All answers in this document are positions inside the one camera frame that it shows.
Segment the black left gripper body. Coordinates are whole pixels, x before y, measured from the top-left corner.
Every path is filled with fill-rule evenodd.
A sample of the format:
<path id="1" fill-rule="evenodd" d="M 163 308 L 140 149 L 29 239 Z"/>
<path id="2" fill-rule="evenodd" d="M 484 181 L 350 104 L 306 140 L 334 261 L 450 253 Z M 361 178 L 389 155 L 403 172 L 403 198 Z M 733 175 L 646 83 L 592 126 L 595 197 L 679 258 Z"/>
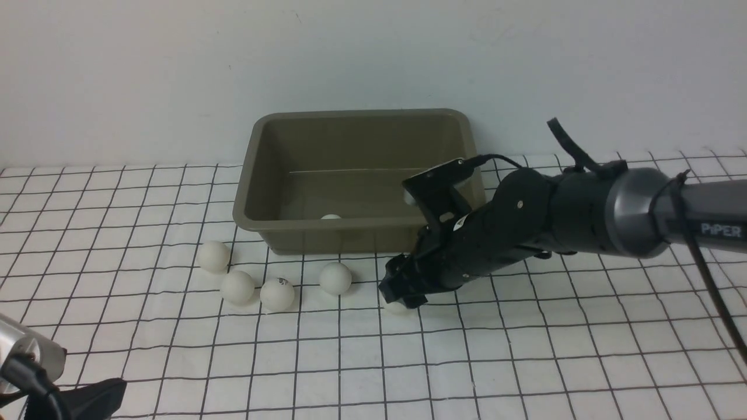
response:
<path id="1" fill-rule="evenodd" d="M 109 419 L 122 406 L 126 388 L 125 380 L 113 378 L 42 397 L 31 394 L 24 419 L 59 419 L 60 410 L 65 419 Z"/>

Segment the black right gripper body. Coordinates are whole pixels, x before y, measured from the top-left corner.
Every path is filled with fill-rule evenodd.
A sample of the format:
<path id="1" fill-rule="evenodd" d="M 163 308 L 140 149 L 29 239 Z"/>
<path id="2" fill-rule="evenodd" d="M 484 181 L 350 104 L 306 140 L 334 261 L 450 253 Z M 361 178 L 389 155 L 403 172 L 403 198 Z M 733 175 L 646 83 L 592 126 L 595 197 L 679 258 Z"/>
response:
<path id="1" fill-rule="evenodd" d="M 453 231 L 446 244 L 404 269 L 406 292 L 447 292 L 526 258 L 516 230 L 517 210 L 479 210 Z"/>

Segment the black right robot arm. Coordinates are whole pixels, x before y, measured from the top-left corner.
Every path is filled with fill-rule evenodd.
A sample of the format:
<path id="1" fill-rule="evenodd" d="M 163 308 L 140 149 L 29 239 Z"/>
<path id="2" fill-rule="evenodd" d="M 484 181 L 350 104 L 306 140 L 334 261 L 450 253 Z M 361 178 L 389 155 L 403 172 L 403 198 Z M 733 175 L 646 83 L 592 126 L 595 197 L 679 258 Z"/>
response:
<path id="1" fill-rule="evenodd" d="M 645 260 L 688 231 L 699 247 L 745 252 L 745 180 L 688 184 L 654 168 L 558 176 L 520 168 L 471 208 L 451 185 L 450 162 L 404 181 L 426 218 L 413 251 L 385 266 L 379 293 L 409 309 L 532 257 L 594 253 Z"/>

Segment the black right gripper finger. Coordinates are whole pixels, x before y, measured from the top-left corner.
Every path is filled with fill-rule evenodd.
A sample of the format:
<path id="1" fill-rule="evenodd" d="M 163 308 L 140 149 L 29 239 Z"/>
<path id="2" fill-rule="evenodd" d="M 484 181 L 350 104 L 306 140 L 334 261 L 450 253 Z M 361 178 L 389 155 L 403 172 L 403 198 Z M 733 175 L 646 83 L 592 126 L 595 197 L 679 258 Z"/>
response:
<path id="1" fill-rule="evenodd" d="M 428 284 L 413 256 L 397 255 L 387 261 L 378 289 L 385 303 L 401 303 L 408 309 L 428 303 Z"/>

